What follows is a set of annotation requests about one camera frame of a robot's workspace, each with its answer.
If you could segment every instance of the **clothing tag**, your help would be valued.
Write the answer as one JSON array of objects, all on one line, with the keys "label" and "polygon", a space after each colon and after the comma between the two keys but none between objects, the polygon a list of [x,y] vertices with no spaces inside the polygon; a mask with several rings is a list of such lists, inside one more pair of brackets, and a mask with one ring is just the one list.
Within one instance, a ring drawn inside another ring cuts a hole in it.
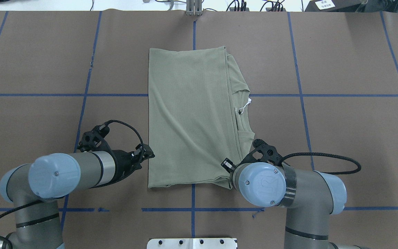
[{"label": "clothing tag", "polygon": [[250,98],[248,98],[248,102],[244,105],[244,107],[242,107],[242,108],[239,108],[239,114],[242,114],[242,113],[244,113],[244,111],[245,111],[245,107],[247,107],[247,105],[249,105],[251,103],[251,99]]},{"label": "clothing tag", "polygon": [[334,5],[332,0],[318,1],[318,2],[316,2],[316,5],[317,5],[317,8],[319,8],[321,10],[336,7],[336,5]]}]

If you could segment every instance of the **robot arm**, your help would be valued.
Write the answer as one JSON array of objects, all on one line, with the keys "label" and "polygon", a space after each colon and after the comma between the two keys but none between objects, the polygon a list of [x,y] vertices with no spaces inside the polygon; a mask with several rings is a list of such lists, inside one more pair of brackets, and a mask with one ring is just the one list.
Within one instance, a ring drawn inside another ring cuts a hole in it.
[{"label": "robot arm", "polygon": [[[257,139],[253,145],[255,149],[239,165],[228,158],[221,165],[230,173],[232,185],[253,205],[287,208],[284,249],[366,249],[328,242],[329,217],[341,213],[347,200],[340,178],[294,169],[263,140]],[[262,158],[253,157],[257,151]]]},{"label": "robot arm", "polygon": [[131,126],[141,140],[136,151],[111,150],[104,137],[113,121],[117,120],[84,133],[78,147],[82,153],[42,156],[3,176],[2,197],[20,209],[15,212],[16,232],[0,240],[0,249],[64,249],[57,199],[76,190],[116,183],[142,168],[143,160],[154,157]]}]

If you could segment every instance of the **black cable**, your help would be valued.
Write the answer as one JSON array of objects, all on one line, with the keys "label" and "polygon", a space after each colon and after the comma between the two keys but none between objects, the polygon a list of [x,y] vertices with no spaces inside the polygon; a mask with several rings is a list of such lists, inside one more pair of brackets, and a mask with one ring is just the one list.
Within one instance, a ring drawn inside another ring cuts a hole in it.
[{"label": "black cable", "polygon": [[0,236],[0,241],[4,242],[3,243],[3,244],[5,244],[5,246],[3,246],[4,249],[7,247],[8,247],[8,249],[13,249],[13,244],[7,238]]},{"label": "black cable", "polygon": [[[168,3],[168,2],[171,2],[170,0],[168,0],[168,1],[155,0],[155,1],[156,1],[156,2],[159,2],[159,3]],[[184,2],[184,1],[178,1],[178,0],[174,0],[174,2],[187,3],[187,2]]]},{"label": "black cable", "polygon": [[[28,203],[28,204],[26,204],[26,205],[22,205],[22,206],[19,206],[19,207],[10,209],[9,211],[6,211],[5,213],[0,214],[0,219],[1,219],[2,217],[4,217],[4,216],[8,215],[8,214],[11,214],[11,213],[16,212],[16,211],[18,211],[18,210],[21,210],[21,209],[23,209],[23,208],[28,208],[28,207],[31,206],[31,205],[36,205],[36,204],[39,204],[39,203],[42,203],[42,201],[37,200],[37,201],[35,201],[35,202],[31,202],[31,203]],[[13,248],[13,245],[11,244],[11,242],[10,242],[8,239],[2,237],[2,238],[0,238],[0,240],[6,242],[6,244],[8,244],[8,246],[10,247],[10,249]]]},{"label": "black cable", "polygon": [[229,10],[229,7],[234,3],[234,11],[236,11],[236,1],[237,1],[237,3],[239,3],[239,0],[233,0],[231,3],[229,3],[229,5],[228,5],[228,7],[227,7],[227,10],[226,11],[228,11]]},{"label": "black cable", "polygon": [[262,10],[264,9],[264,6],[265,6],[267,3],[271,3],[271,9],[274,7],[274,2],[273,2],[273,1],[265,1],[264,5],[262,5],[262,8],[260,8],[259,11],[262,11]]},{"label": "black cable", "polygon": [[282,162],[285,161],[288,158],[294,157],[294,156],[325,156],[325,157],[331,157],[331,158],[336,158],[336,159],[342,159],[346,161],[350,161],[354,163],[357,166],[357,169],[351,170],[351,171],[340,171],[340,172],[322,172],[325,174],[331,174],[331,175],[349,175],[349,174],[354,174],[359,172],[362,169],[362,166],[357,162],[356,160],[346,157],[346,156],[340,156],[340,155],[334,155],[334,154],[327,154],[327,153],[318,153],[318,152],[300,152],[300,153],[293,153],[286,155],[282,157],[278,162],[277,165],[282,165]]},{"label": "black cable", "polygon": [[[139,134],[139,132],[138,132],[133,126],[130,126],[128,123],[122,122],[122,121],[120,121],[120,120],[112,119],[112,120],[109,120],[109,121],[105,122],[104,125],[105,125],[105,126],[108,126],[108,125],[111,124],[111,123],[120,123],[120,124],[122,124],[122,125],[124,125],[124,126],[127,126],[127,127],[130,128],[130,129],[132,129],[132,130],[136,133],[136,135],[137,135],[138,138],[139,138],[139,142],[141,143],[141,151],[139,152],[139,162],[141,162],[142,158],[144,157],[144,150],[143,150],[143,148],[144,148],[144,142],[142,141],[142,137],[141,137],[141,135]],[[103,187],[103,186],[112,185],[112,184],[114,184],[114,183],[120,182],[120,181],[122,181],[123,179],[127,178],[129,175],[131,175],[131,173],[133,173],[133,171],[129,172],[128,174],[125,174],[125,175],[121,176],[119,179],[117,179],[117,180],[114,181],[114,182],[102,184],[102,185],[99,185],[99,186],[94,186],[94,187],[91,187],[91,188],[98,188],[98,187]]]}]

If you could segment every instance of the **folded shirt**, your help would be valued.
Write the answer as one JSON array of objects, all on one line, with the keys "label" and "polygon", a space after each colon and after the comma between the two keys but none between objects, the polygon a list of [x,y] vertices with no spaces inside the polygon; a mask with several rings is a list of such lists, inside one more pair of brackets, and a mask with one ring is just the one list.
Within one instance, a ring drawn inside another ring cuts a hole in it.
[{"label": "folded shirt", "polygon": [[230,189],[221,162],[238,164],[254,138],[250,90],[225,47],[150,49],[148,187],[214,183]]}]

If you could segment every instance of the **blue joint cover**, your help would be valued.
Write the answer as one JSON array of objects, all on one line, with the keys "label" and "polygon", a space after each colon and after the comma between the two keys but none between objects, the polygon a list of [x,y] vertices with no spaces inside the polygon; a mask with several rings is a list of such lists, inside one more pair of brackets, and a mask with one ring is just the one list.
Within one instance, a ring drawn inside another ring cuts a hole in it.
[{"label": "blue joint cover", "polygon": [[3,197],[3,199],[4,199],[6,202],[13,203],[13,201],[10,200],[10,198],[9,198],[8,195],[7,195],[7,184],[8,184],[8,181],[10,180],[11,175],[13,175],[13,173],[14,173],[17,169],[21,168],[21,167],[24,166],[24,165],[26,165],[26,164],[20,165],[20,166],[14,168],[14,169],[9,170],[7,173],[5,173],[5,175],[3,176],[3,178],[1,178],[1,181],[0,181],[0,194],[1,194],[1,196]]},{"label": "blue joint cover", "polygon": [[340,214],[345,208],[347,200],[346,187],[343,181],[335,175],[314,171],[320,174],[330,188],[333,197],[333,211],[331,214]]},{"label": "blue joint cover", "polygon": [[285,177],[274,165],[257,162],[248,165],[239,176],[239,191],[251,204],[278,205],[286,191]]},{"label": "blue joint cover", "polygon": [[80,178],[79,163],[64,153],[39,157],[30,166],[28,176],[33,193],[44,199],[70,194]]}]

